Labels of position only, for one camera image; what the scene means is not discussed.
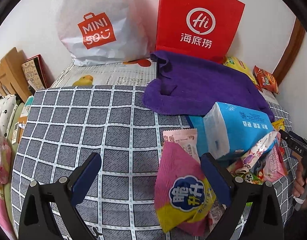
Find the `white plastic bag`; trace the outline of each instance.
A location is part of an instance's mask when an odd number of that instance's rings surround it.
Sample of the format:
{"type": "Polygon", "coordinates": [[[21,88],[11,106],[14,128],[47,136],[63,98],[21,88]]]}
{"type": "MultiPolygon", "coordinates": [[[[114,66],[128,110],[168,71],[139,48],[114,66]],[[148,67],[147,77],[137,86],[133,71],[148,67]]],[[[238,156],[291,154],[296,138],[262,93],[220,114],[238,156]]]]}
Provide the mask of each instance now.
{"type": "Polygon", "coordinates": [[[133,0],[59,0],[58,4],[58,37],[75,65],[148,57],[148,39],[133,0]]]}

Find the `gray plaid cloth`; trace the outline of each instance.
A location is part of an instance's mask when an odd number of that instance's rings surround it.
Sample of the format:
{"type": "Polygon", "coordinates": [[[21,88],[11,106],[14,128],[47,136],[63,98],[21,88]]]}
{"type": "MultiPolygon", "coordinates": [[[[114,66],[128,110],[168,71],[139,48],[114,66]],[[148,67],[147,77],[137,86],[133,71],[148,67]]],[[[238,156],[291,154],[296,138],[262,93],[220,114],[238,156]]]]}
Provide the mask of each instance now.
{"type": "MultiPolygon", "coordinates": [[[[63,87],[38,91],[20,141],[12,175],[12,211],[15,231],[24,197],[32,180],[53,183],[69,176],[91,152],[98,152],[103,165],[85,200],[77,210],[89,229],[101,240],[198,239],[175,228],[164,234],[154,210],[154,184],[161,157],[162,132],[188,128],[184,116],[152,112],[142,104],[145,87],[63,87]]],[[[276,119],[289,114],[269,103],[276,119]]],[[[296,161],[284,145],[289,174],[277,181],[283,221],[293,212],[292,182],[296,161]]],[[[65,239],[68,232],[57,206],[52,211],[65,239]]],[[[245,209],[232,239],[246,222],[245,209]]]]}

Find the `hi logo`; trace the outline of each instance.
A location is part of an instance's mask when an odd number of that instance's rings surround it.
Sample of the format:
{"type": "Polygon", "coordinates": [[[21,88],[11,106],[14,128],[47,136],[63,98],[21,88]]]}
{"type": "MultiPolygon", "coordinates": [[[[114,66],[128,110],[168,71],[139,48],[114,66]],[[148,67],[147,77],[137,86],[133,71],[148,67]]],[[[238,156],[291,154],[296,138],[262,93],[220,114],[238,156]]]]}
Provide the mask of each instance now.
{"type": "Polygon", "coordinates": [[[206,35],[215,28],[215,17],[211,11],[205,8],[194,8],[187,14],[189,29],[200,35],[206,35]]]}
{"type": "Polygon", "coordinates": [[[78,24],[87,49],[116,41],[114,29],[105,13],[84,15],[84,21],[78,24]]]}

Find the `purple cloth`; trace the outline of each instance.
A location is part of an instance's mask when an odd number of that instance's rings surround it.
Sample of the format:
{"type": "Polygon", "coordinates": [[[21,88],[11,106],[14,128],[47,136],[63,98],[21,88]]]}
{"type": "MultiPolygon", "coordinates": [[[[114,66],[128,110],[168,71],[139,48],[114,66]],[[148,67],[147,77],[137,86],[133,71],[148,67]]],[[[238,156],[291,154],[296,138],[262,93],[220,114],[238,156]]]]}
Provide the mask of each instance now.
{"type": "Polygon", "coordinates": [[[144,93],[143,104],[159,114],[205,115],[215,102],[274,114],[250,78],[221,64],[159,50],[150,55],[157,62],[157,78],[144,93]]]}

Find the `small yellow snack bag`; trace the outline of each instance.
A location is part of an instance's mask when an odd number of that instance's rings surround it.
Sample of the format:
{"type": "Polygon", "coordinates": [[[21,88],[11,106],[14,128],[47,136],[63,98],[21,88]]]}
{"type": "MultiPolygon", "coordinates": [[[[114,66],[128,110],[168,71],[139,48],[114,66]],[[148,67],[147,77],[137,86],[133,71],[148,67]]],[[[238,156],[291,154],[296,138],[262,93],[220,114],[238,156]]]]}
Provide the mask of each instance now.
{"type": "Polygon", "coordinates": [[[225,57],[223,59],[223,65],[238,70],[242,73],[245,73],[255,85],[258,85],[258,82],[253,76],[252,71],[246,65],[244,65],[244,63],[241,60],[237,59],[236,57],[225,57]]]}
{"type": "Polygon", "coordinates": [[[275,122],[272,122],[271,123],[273,128],[276,130],[276,131],[279,131],[280,129],[281,130],[285,130],[285,119],[281,118],[275,122]]]}

